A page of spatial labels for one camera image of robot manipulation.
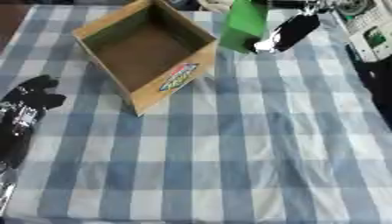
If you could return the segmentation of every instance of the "open box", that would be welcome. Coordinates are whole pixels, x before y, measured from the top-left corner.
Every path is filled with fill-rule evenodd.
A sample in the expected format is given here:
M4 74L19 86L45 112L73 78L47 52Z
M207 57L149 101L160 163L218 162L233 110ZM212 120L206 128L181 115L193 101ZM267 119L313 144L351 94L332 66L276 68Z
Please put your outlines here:
M138 116L214 63L215 37L161 0L137 0L73 35Z

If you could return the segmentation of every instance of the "checkered tablecloth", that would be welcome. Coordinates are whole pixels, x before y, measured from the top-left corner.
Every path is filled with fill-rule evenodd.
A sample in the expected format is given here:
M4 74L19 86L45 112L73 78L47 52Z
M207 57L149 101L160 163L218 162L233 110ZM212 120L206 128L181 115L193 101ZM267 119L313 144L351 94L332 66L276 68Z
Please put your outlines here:
M392 221L392 135L330 16L284 53L219 49L138 118L70 33L113 9L34 6L0 58L0 95L50 74L68 97L31 142L8 221ZM186 15L219 36L222 15Z

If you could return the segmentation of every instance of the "sticker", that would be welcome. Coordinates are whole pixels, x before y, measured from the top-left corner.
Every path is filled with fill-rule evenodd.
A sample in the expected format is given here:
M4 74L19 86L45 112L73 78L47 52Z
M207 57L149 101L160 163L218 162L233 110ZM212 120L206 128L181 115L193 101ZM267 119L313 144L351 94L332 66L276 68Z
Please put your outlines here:
M159 91L166 91L169 89L179 88L186 83L191 76L191 72L196 69L199 64L185 63L175 69L171 76L166 80L164 85L161 86Z

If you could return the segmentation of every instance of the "green block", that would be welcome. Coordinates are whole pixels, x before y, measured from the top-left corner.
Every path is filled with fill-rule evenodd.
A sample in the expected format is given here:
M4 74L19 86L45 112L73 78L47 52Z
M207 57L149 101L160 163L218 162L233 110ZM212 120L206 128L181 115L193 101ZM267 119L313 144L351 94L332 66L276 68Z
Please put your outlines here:
M240 53L248 53L243 44L246 39L262 38L268 14L268 6L235 0L227 15L220 45Z

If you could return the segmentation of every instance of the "dark floor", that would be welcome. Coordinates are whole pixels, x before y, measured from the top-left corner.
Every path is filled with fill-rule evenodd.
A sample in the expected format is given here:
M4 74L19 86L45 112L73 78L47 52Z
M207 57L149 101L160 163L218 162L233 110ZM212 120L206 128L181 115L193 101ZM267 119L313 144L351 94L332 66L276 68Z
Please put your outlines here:
M18 0L8 0L7 4L2 4L5 2L5 0L0 0L0 52L7 45L30 8Z

